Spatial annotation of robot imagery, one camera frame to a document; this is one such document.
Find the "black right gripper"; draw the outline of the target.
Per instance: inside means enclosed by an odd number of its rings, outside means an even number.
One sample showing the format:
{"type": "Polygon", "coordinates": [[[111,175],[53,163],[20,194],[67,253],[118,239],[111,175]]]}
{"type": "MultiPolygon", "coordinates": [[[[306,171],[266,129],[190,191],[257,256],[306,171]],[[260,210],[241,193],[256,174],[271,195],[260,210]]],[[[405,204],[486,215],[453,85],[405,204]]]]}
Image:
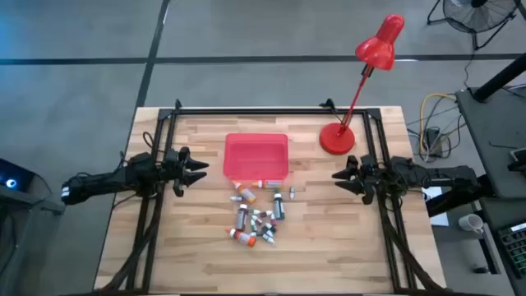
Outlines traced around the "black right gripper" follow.
{"type": "Polygon", "coordinates": [[[348,167],[332,174],[332,178],[345,181],[335,182],[337,187],[341,187],[356,195],[362,194],[362,203],[370,205],[375,196],[375,185],[377,184],[378,166],[376,159],[371,155],[361,157],[361,164],[354,155],[348,157],[348,167]]]}

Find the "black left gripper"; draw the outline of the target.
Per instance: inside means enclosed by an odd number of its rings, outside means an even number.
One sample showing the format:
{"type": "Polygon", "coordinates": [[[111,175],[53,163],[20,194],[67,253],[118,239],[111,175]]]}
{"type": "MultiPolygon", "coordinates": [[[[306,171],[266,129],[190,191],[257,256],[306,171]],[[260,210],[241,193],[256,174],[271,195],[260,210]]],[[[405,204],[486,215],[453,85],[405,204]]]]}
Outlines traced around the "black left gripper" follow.
{"type": "Polygon", "coordinates": [[[184,195],[183,187],[190,187],[207,175],[207,172],[197,172],[196,170],[207,168],[209,164],[188,158],[189,155],[190,150],[187,146],[179,151],[169,149],[164,153],[162,163],[164,180],[173,181],[173,191],[177,197],[184,195]]]}

